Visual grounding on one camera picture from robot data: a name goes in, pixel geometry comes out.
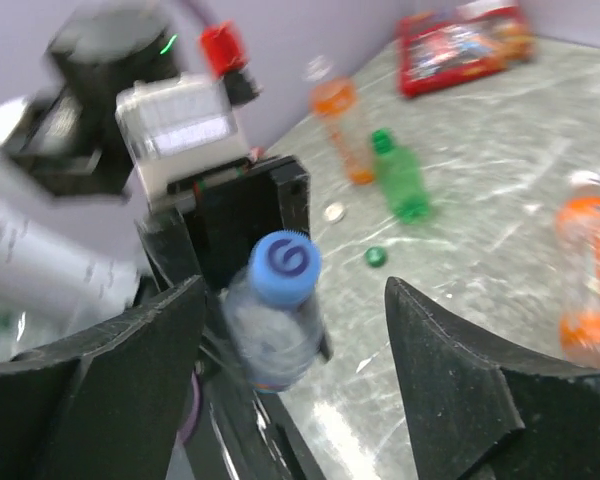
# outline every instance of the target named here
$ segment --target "orange juice bottle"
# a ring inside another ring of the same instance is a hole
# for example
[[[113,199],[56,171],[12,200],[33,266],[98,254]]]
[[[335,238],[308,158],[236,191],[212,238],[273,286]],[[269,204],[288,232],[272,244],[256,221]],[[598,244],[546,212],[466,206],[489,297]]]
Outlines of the orange juice bottle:
[[[572,195],[557,217],[565,285],[560,341],[566,357],[600,368],[600,176],[571,176]]]
[[[373,155],[369,129],[351,79],[335,76],[328,59],[319,56],[309,63],[306,79],[315,86],[310,93],[313,113],[322,120],[329,138],[342,157],[352,183],[371,183]]]

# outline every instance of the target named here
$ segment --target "green bottle cap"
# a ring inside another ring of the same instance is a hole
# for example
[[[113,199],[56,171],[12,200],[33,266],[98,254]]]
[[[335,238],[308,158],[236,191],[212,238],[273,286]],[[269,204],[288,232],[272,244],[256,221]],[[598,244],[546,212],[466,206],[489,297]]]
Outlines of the green bottle cap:
[[[372,268],[378,268],[387,262],[387,251],[382,247],[371,247],[364,252],[364,259]]]
[[[388,128],[376,130],[371,134],[371,143],[373,151],[378,154],[387,153],[394,148],[393,136]]]

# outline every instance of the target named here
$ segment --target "red snack package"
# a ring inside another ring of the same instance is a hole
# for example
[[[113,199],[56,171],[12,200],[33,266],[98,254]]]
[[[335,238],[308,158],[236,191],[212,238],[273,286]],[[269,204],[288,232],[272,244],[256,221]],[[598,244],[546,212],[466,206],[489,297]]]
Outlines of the red snack package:
[[[529,60],[533,40],[513,0],[478,0],[398,25],[399,88],[407,97],[441,90]]]

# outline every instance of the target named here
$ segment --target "bottle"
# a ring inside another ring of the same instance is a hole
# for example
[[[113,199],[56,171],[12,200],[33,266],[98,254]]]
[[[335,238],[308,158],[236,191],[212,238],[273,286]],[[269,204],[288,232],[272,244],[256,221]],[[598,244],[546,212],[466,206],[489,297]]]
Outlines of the bottle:
[[[227,326],[253,388],[278,393],[316,357],[324,326],[315,286],[322,258],[301,233],[263,237],[223,302]]]
[[[565,282],[560,342],[569,360],[600,368],[600,175],[575,172],[571,188],[556,221]]]
[[[420,164],[411,150],[395,144],[388,129],[371,135],[375,172],[389,210],[404,223],[429,214],[429,194]]]
[[[176,436],[176,443],[171,451],[166,480],[195,480],[187,451],[184,448],[184,440],[179,435]]]
[[[45,321],[0,302],[0,362],[17,354],[59,340],[65,332],[58,322]]]
[[[342,157],[345,173],[355,185],[374,179],[369,129],[353,81],[336,76],[331,62],[319,56],[309,63],[306,80],[314,83],[310,105]]]

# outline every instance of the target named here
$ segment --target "blue bottle cap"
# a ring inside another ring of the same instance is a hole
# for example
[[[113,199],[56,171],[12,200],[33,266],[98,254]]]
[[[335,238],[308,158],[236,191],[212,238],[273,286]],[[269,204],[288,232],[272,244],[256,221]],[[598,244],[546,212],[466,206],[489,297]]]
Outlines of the blue bottle cap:
[[[293,308],[313,292],[322,256],[309,238],[281,230],[260,239],[251,252],[249,282],[269,305]]]

